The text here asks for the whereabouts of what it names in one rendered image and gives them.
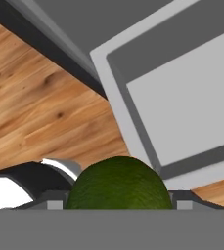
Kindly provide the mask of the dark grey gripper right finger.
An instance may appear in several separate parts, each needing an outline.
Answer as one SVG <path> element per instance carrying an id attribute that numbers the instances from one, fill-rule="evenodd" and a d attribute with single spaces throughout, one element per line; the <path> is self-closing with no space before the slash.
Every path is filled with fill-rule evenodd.
<path id="1" fill-rule="evenodd" d="M 224 210 L 224 206 L 202 200 L 190 190 L 172 190 L 169 195 L 176 210 Z"/>

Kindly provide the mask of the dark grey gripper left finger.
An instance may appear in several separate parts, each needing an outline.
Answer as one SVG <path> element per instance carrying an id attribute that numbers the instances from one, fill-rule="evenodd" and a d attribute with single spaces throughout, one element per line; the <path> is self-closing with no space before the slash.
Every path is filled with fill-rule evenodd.
<path id="1" fill-rule="evenodd" d="M 64 190 L 46 191 L 38 199 L 19 206 L 20 210 L 63 210 L 69 192 Z"/>

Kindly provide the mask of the green lime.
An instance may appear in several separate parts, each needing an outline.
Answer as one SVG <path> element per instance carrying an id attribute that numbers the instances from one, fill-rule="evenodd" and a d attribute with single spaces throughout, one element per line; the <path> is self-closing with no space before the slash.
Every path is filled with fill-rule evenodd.
<path id="1" fill-rule="evenodd" d="M 141 160 L 115 156 L 87 167 L 75 181 L 67 209 L 171 209 L 159 174 Z"/>

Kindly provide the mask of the grey fridge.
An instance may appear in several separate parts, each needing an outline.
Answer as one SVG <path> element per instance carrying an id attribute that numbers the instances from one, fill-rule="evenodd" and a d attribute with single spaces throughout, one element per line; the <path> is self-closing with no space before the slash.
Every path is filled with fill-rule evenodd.
<path id="1" fill-rule="evenodd" d="M 90 52 L 173 0 L 0 0 L 0 24 L 100 96 Z"/>

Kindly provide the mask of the black and white round thing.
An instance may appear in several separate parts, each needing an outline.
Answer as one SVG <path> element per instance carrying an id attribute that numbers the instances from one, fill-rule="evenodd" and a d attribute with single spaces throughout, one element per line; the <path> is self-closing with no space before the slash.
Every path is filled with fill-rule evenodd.
<path id="1" fill-rule="evenodd" d="M 81 167 L 74 161 L 43 158 L 0 170 L 0 210 L 38 199 L 46 191 L 70 192 Z"/>

